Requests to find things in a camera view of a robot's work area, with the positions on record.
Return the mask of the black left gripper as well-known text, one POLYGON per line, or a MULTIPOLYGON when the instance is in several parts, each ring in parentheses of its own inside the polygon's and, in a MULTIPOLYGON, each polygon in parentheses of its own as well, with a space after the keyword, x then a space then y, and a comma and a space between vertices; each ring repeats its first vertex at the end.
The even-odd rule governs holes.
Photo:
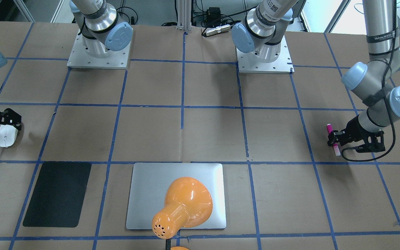
POLYGON ((357 152, 383 152, 385 150, 384 132, 381 130, 378 132, 365 130, 361 126, 358 116, 351 119, 345 129, 341 131, 332 130, 329 133, 329 137, 336 137, 328 139, 327 145, 331 147, 338 146, 338 144, 344 146, 348 143, 362 140, 364 144, 358 146, 357 152))

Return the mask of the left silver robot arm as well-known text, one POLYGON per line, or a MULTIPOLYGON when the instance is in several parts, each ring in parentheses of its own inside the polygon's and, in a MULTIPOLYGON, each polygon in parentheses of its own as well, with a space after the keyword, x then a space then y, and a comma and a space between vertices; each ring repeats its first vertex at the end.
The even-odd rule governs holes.
MULTIPOLYGON (((232 40, 243 53, 258 54, 260 50, 279 51, 281 39, 292 19, 295 0, 264 0, 249 10, 245 19, 232 27, 232 40)), ((399 29, 396 0, 364 0, 366 41, 370 61, 357 62, 341 77, 344 86, 367 106, 350 120, 343 130, 327 126, 330 147, 363 141, 356 152, 383 152, 384 128, 400 120, 400 86, 392 87, 388 79, 400 69, 399 29)))

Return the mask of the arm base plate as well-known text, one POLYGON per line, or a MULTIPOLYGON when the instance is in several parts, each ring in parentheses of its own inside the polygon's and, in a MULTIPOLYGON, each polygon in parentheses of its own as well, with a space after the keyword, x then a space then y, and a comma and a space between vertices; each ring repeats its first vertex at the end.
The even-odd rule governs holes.
POLYGON ((77 35, 67 66, 80 69, 127 69, 131 44, 114 52, 98 40, 88 39, 82 34, 77 35))
POLYGON ((243 53, 235 49, 240 73, 294 73, 286 37, 277 45, 262 45, 255 51, 243 53))

